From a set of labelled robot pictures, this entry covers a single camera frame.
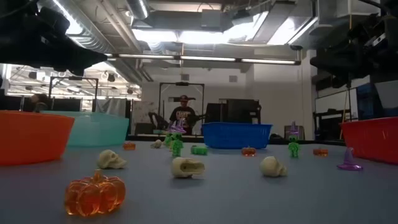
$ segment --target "orange plastic bin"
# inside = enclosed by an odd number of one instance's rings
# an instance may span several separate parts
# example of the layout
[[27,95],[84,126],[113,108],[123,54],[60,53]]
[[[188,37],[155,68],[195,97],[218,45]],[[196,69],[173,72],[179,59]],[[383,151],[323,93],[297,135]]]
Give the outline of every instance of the orange plastic bin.
[[74,120],[52,114],[0,111],[0,166],[59,159]]
[[347,122],[342,128],[355,157],[398,164],[398,117]]

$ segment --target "blue plastic basket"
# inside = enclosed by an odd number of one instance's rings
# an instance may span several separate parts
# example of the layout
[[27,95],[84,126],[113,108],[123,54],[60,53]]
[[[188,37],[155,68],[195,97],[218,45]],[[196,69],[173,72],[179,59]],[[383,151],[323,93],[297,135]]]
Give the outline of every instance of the blue plastic basket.
[[241,124],[214,122],[203,125],[205,144],[215,149],[267,147],[271,124]]
[[75,118],[68,146],[97,147],[122,145],[126,140],[129,120],[104,113],[43,111]]

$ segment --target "orange bowl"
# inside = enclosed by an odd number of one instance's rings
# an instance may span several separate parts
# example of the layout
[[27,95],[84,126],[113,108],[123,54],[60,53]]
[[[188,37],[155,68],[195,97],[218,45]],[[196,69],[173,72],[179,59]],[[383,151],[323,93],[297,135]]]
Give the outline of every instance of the orange bowl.
[[0,166],[61,158],[74,121],[52,114],[0,111]]

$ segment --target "gray table surface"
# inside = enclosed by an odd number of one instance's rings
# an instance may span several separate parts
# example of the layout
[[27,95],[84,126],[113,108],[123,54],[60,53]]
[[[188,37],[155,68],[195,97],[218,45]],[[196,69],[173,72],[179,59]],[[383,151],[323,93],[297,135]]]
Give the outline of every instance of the gray table surface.
[[[124,170],[104,170],[126,183],[122,207],[92,218],[69,216],[63,208],[69,181],[91,176],[104,148],[68,149],[61,161],[0,167],[0,223],[397,223],[398,166],[356,159],[362,172],[338,170],[345,148],[326,146],[328,157],[316,157],[303,145],[299,159],[287,146],[268,146],[256,157],[239,150],[211,150],[201,160],[204,175],[173,179],[168,149],[136,142],[136,151],[112,148],[128,161]],[[289,175],[266,178],[259,163],[276,156]]]

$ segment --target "cap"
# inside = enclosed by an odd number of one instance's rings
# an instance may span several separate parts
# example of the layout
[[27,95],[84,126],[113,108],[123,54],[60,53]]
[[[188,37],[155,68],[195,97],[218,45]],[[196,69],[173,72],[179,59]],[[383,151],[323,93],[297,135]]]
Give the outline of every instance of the cap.
[[180,101],[188,101],[188,97],[186,95],[180,96]]

